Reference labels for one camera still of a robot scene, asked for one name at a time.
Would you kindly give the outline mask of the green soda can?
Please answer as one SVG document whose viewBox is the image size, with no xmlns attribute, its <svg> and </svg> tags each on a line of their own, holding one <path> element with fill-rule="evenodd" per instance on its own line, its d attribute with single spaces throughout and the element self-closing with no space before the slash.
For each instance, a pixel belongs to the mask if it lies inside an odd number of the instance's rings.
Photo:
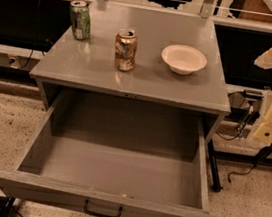
<svg viewBox="0 0 272 217">
<path fill-rule="evenodd" d="M 70 2 L 69 8 L 73 37 L 76 40 L 88 39 L 90 37 L 91 20 L 87 2 L 74 0 Z"/>
</svg>

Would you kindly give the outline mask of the open grey top drawer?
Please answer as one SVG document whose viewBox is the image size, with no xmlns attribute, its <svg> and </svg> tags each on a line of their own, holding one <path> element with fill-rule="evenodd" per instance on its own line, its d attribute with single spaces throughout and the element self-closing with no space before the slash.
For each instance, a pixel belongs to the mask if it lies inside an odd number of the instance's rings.
<svg viewBox="0 0 272 217">
<path fill-rule="evenodd" d="M 0 189 L 81 213 L 90 200 L 121 217 L 215 217 L 203 131 L 200 113 L 64 89 Z"/>
</svg>

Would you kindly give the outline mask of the orange soda can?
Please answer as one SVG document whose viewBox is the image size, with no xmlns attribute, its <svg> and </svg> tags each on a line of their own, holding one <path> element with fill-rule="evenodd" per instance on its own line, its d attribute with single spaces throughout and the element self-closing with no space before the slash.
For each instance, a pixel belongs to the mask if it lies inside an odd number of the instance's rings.
<svg viewBox="0 0 272 217">
<path fill-rule="evenodd" d="M 134 68 L 135 55 L 138 48 L 138 38 L 134 29 L 122 29 L 115 39 L 115 67 L 127 72 Z"/>
</svg>

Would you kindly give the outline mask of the white paper bowl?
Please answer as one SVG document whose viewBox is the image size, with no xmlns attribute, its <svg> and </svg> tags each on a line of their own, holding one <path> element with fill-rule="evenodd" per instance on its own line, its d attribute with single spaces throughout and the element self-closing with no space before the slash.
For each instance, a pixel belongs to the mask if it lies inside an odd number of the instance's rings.
<svg viewBox="0 0 272 217">
<path fill-rule="evenodd" d="M 201 51 L 191 46 L 171 45 L 162 50 L 162 60 L 172 72 L 190 75 L 207 65 L 207 59 Z"/>
</svg>

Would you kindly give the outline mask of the black table leg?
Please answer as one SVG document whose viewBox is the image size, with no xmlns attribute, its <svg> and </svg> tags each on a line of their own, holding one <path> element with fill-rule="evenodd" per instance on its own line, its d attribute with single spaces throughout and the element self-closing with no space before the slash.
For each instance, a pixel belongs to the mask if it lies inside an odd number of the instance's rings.
<svg viewBox="0 0 272 217">
<path fill-rule="evenodd" d="M 216 193 L 218 193 L 220 190 L 222 190 L 222 186 L 220 185 L 220 179 L 219 179 L 219 172 L 218 172 L 218 165 L 216 162 L 216 157 L 215 157 L 215 151 L 214 151 L 214 147 L 213 147 L 213 141 L 210 140 L 208 143 L 208 156 L 210 158 L 209 162 L 210 162 L 210 169 L 211 169 L 211 173 L 212 173 L 212 189 L 213 191 L 215 191 Z"/>
</svg>

